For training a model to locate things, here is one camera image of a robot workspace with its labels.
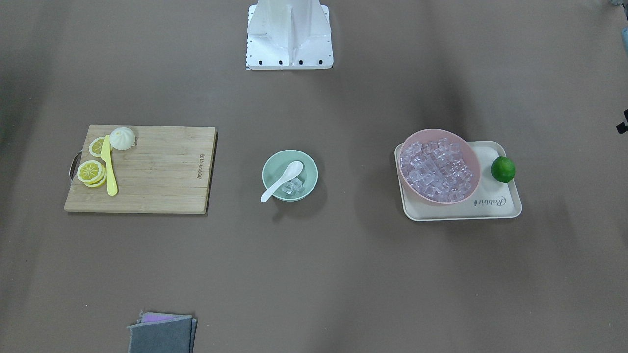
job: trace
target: lime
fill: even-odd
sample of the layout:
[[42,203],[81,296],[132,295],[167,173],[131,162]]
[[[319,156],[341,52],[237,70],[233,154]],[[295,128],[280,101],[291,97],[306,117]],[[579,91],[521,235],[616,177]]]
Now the lime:
[[490,173],[498,182],[508,183],[514,178],[514,163],[510,158],[497,157],[490,166]]
[[97,183],[105,175],[105,167],[99,161],[86,161],[78,168],[77,177],[84,183]]
[[105,140],[105,137],[99,137],[92,141],[89,144],[89,154],[94,157],[100,157],[100,151],[102,150],[102,142]]

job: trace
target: cutting board handle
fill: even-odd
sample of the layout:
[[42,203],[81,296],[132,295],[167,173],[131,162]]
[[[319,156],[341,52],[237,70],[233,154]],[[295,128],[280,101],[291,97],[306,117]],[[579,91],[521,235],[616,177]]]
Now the cutting board handle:
[[70,165],[70,171],[68,174],[70,174],[70,183],[72,182],[72,180],[74,179],[74,176],[77,173],[77,165],[79,165],[79,161],[80,161],[80,156],[83,153],[83,150],[81,149],[76,156],[74,156],[74,159],[72,160],[72,165]]

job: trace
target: knife handle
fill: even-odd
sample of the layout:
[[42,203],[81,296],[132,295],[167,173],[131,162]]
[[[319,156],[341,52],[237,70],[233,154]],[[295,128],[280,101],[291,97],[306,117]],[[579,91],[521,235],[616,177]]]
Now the knife handle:
[[114,164],[107,163],[107,193],[109,196],[117,194],[116,175],[114,174]]

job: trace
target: yellow plastic knife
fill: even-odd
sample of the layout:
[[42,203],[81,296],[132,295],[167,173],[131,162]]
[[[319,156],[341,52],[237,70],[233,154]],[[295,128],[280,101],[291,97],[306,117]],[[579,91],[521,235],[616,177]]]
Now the yellow plastic knife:
[[116,176],[114,174],[114,164],[111,162],[111,144],[109,143],[109,135],[105,136],[100,149],[100,158],[107,165],[107,193],[110,196],[117,194]]

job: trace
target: white tray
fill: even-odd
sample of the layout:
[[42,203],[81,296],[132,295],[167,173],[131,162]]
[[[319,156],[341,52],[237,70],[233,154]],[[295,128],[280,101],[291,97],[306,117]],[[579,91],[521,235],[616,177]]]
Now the white tray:
[[[468,143],[475,151],[482,167],[482,179],[475,193],[466,201],[447,206],[428,205],[419,195],[406,192],[399,181],[403,211],[411,220],[455,220],[515,218],[521,214],[521,200],[514,180],[500,183],[490,174],[490,165],[498,156],[506,156],[504,148],[493,141]],[[399,163],[401,144],[394,151]]]

